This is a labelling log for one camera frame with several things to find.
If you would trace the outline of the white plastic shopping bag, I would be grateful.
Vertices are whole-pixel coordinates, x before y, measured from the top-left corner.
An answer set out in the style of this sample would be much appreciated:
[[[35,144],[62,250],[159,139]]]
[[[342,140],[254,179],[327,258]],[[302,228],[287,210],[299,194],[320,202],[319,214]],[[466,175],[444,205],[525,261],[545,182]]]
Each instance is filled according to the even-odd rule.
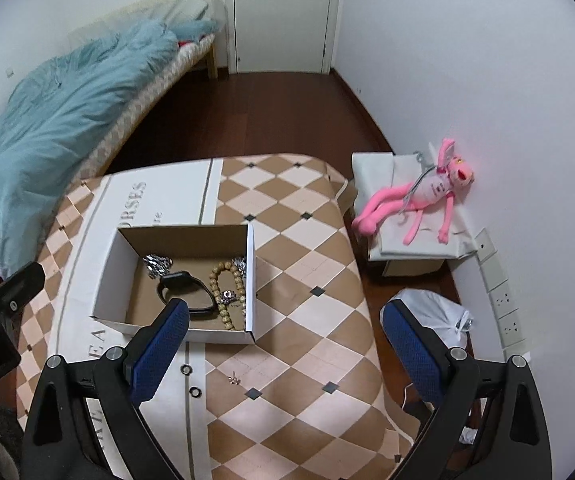
[[[423,327],[430,328],[447,348],[466,348],[474,318],[469,310],[426,289],[405,288],[391,297],[400,300]]]

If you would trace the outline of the white cardboard box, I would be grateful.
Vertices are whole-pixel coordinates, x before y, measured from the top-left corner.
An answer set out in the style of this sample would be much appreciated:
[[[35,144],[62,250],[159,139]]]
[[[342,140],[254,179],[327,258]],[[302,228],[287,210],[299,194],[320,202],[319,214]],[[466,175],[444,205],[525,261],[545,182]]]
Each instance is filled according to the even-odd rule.
[[[186,339],[255,344],[255,240],[249,224],[116,231],[91,318],[133,336],[172,300],[190,312]]]

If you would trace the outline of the checkered printed tablecloth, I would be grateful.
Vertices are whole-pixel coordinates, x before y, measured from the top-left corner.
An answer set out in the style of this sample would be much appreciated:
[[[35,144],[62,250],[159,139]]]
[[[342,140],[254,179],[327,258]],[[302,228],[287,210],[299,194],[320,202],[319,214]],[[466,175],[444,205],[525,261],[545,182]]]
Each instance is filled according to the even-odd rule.
[[[19,419],[51,354],[97,359],[178,298],[199,316],[142,413],[183,477],[391,477],[417,424],[386,391],[346,186],[297,154],[74,181],[22,316]]]

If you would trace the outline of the black smart wristband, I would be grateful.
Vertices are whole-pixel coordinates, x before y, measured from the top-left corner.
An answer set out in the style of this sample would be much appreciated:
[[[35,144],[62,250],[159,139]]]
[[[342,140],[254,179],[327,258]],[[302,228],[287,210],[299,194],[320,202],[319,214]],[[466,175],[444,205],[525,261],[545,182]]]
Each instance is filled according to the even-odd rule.
[[[209,304],[192,306],[191,296],[203,292]],[[163,304],[170,300],[180,299],[188,304],[188,313],[192,320],[211,318],[218,313],[218,303],[211,289],[199,278],[188,271],[178,271],[161,276],[158,280],[157,295]]]

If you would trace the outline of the bed mattress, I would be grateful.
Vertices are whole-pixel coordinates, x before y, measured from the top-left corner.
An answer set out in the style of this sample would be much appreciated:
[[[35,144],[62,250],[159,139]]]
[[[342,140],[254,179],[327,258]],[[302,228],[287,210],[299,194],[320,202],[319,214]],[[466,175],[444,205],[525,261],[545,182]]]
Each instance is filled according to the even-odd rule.
[[[222,0],[138,0],[68,34],[74,48],[97,39],[121,39],[136,52],[153,56],[148,74],[81,163],[78,180],[104,174],[142,119],[190,70],[205,66],[210,78],[218,75],[216,41],[224,23]]]

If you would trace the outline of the wall socket strip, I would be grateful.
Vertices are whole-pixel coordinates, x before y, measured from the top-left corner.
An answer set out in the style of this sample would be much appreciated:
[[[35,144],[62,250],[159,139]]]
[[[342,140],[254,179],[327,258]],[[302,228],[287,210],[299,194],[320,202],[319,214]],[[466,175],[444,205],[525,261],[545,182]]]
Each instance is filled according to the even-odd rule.
[[[519,306],[514,300],[508,274],[504,270],[498,249],[486,228],[476,234],[474,242],[478,268],[493,309],[503,354],[506,358],[519,354],[528,360],[529,351],[519,320]]]

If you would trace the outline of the pink panther plush toy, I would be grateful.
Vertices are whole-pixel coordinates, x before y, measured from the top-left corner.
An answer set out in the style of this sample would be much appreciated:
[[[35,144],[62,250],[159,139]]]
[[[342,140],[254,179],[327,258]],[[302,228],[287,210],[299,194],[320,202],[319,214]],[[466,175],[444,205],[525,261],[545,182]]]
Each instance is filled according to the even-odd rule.
[[[410,245],[417,237],[425,210],[444,203],[444,220],[438,230],[437,240],[447,245],[457,192],[466,190],[474,181],[475,172],[472,167],[455,153],[455,140],[444,138],[434,165],[425,169],[413,182],[382,188],[376,192],[359,216],[353,219],[351,226],[363,237],[371,237],[387,218],[394,214],[413,212],[412,226],[403,239],[403,244]]]

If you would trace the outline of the brown cardboard box under cloth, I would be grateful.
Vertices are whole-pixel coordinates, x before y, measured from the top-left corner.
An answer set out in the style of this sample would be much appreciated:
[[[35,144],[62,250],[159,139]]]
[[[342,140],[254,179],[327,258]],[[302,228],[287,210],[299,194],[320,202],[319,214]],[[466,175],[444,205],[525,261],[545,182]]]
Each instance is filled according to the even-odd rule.
[[[438,271],[444,262],[444,259],[388,260],[384,266],[383,275],[391,278],[421,276]]]

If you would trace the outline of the small silver ear clip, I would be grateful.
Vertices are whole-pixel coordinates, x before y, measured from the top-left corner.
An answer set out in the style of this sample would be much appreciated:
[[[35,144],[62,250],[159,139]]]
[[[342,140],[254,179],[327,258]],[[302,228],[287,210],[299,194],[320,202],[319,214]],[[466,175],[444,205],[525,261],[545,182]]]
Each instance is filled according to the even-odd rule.
[[[240,385],[240,377],[237,377],[235,373],[232,373],[229,377],[228,377],[229,383],[231,385]]]

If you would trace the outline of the white door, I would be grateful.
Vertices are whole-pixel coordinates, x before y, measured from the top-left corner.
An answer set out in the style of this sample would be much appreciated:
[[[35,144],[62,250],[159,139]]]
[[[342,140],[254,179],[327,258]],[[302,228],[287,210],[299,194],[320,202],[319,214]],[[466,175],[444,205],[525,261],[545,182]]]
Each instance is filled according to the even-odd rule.
[[[224,0],[232,74],[330,71],[339,0]]]

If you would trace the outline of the teal blue duvet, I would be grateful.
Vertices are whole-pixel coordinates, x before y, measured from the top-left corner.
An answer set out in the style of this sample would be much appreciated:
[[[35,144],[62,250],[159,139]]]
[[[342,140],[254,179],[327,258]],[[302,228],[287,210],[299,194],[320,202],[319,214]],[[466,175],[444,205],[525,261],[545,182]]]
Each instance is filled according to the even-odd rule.
[[[42,63],[0,115],[0,277],[36,258],[60,199],[153,56],[97,39]]]

